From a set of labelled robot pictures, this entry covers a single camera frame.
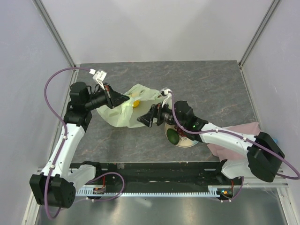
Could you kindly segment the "orange fruit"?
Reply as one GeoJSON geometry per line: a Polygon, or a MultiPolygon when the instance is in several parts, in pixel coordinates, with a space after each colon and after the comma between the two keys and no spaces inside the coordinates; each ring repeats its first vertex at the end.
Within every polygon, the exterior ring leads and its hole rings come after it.
{"type": "Polygon", "coordinates": [[[134,101],[134,102],[133,102],[133,108],[136,108],[136,107],[138,107],[138,106],[139,106],[139,104],[140,104],[140,101],[139,101],[139,100],[137,100],[137,101],[134,101]]]}

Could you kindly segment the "green avocado print plastic bag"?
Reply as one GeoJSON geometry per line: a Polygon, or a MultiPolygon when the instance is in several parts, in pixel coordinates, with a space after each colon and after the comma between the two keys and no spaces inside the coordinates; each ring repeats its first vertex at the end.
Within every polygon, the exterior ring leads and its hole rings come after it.
{"type": "Polygon", "coordinates": [[[152,105],[163,101],[163,97],[158,90],[150,89],[141,84],[134,85],[125,93],[130,99],[125,103],[110,109],[104,105],[97,109],[103,120],[113,127],[139,128],[144,125],[137,121],[137,118],[146,114],[152,105]],[[138,107],[133,108],[134,101],[140,101],[138,107]]]}

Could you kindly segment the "green avocado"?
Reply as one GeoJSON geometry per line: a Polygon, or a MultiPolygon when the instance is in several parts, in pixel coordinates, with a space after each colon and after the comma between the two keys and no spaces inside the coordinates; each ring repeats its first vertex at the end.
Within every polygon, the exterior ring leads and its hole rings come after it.
{"type": "Polygon", "coordinates": [[[177,145],[180,141],[180,137],[177,131],[171,128],[167,130],[167,139],[173,145],[177,145]]]}

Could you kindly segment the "red grape bunch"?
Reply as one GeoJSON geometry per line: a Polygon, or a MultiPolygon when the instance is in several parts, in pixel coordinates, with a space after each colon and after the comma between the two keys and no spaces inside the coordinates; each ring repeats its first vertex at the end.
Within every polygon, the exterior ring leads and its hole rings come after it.
{"type": "Polygon", "coordinates": [[[178,126],[174,127],[179,136],[186,137],[185,132],[178,126]]]}

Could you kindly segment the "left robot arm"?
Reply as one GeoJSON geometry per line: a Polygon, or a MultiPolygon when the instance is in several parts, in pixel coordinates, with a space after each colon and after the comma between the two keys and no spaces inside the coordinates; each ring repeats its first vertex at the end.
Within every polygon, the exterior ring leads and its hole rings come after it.
{"type": "Polygon", "coordinates": [[[114,91],[107,83],[103,87],[96,85],[96,90],[90,93],[86,83],[75,82],[70,86],[69,96],[57,145],[41,173],[30,178],[30,187],[39,205],[67,209],[82,186],[102,181],[100,163],[84,161],[70,172],[71,162],[92,119],[92,110],[102,106],[113,109],[129,100],[128,96],[114,91]]]}

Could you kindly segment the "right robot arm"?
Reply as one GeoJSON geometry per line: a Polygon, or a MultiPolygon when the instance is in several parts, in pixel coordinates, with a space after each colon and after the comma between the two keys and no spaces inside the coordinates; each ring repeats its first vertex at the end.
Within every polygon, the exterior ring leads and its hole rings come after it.
{"type": "Polygon", "coordinates": [[[218,127],[196,117],[186,101],[175,102],[174,110],[162,103],[152,105],[137,121],[152,127],[154,119],[157,125],[175,126],[192,141],[214,144],[240,155],[240,159],[226,156],[221,160],[221,168],[214,177],[222,185],[231,179],[252,175],[272,182],[282,164],[280,158],[284,158],[284,153],[269,134],[247,135],[218,127]]]}

